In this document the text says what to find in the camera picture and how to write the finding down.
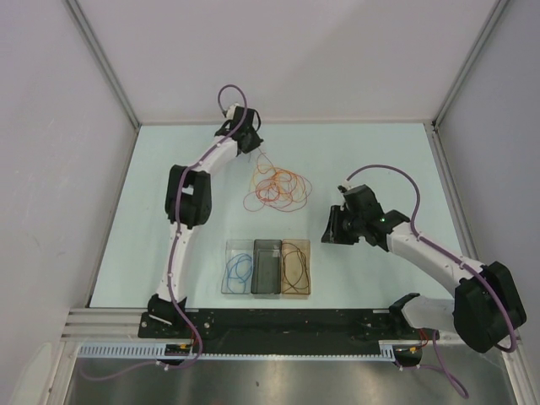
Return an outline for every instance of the white table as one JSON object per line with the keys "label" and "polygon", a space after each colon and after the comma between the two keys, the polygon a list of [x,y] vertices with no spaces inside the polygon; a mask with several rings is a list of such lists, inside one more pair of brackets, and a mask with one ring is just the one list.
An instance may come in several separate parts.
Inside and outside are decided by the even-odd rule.
{"label": "white table", "polygon": [[[168,257],[165,191],[172,165],[187,165],[206,150],[218,126],[142,127],[127,173],[111,235],[91,300],[92,307],[143,308],[158,286]],[[307,177],[313,192],[295,213],[264,208],[247,212],[254,156],[239,156],[213,176],[213,211],[195,241],[187,306],[191,308],[380,308],[407,293],[447,298],[448,293],[415,266],[367,243],[320,242],[337,190],[353,170],[368,164],[395,165],[422,192],[418,227],[459,251],[440,179],[420,124],[263,125],[260,135],[276,166]],[[410,216],[414,194],[407,180],[388,170],[357,175],[386,211]],[[221,294],[228,239],[309,239],[311,296],[307,300],[257,299]]]}

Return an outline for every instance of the shiny metal surface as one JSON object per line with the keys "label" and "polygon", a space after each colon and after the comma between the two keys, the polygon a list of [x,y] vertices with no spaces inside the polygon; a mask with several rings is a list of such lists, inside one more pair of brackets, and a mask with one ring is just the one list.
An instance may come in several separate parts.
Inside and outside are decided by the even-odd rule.
{"label": "shiny metal surface", "polygon": [[[445,360],[467,387],[471,404],[516,403],[499,353],[442,348]],[[150,365],[106,382],[107,375],[137,363],[124,359],[79,359],[66,404],[346,405],[465,403],[443,375],[404,370],[389,363],[343,361],[203,360],[187,370],[164,372]],[[425,364],[436,364],[432,348]]]}

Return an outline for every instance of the pile of orange cable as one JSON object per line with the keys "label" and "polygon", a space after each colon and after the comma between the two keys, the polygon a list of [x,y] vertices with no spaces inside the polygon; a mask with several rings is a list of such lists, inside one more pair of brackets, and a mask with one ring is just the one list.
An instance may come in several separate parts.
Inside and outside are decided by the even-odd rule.
{"label": "pile of orange cable", "polygon": [[305,177],[274,166],[261,152],[251,177],[250,192],[244,197],[244,208],[256,212],[270,207],[292,213],[305,207],[311,189],[311,183]]}

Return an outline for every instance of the wall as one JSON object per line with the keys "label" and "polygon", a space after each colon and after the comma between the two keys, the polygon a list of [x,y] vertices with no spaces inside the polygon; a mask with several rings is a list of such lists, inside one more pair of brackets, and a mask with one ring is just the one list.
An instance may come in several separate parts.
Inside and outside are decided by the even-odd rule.
{"label": "wall", "polygon": [[[135,132],[60,0],[3,2],[0,38],[0,403],[8,403],[36,350],[57,341],[68,309],[83,304]],[[45,349],[46,373],[54,345]],[[32,403],[22,394],[18,403]]]}
{"label": "wall", "polygon": [[540,2],[511,2],[441,125],[441,138],[478,254],[512,271],[540,361]]}
{"label": "wall", "polygon": [[149,124],[219,121],[226,83],[266,122],[429,120],[495,0],[80,3]]}

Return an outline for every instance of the blue cable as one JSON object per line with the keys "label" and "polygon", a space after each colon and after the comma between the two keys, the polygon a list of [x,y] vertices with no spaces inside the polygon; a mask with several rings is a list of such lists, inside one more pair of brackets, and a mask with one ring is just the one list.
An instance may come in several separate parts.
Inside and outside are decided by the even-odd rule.
{"label": "blue cable", "polygon": [[[241,263],[247,262],[248,268],[247,271],[244,274],[238,274],[238,266]],[[250,255],[247,253],[239,253],[236,256],[233,256],[225,265],[225,271],[226,271],[226,285],[229,292],[232,294],[245,294],[247,283],[251,277],[251,273],[253,273],[253,259]],[[233,291],[233,289],[230,287],[230,280],[234,280],[238,284],[244,284],[244,289],[241,293],[237,293]]]}

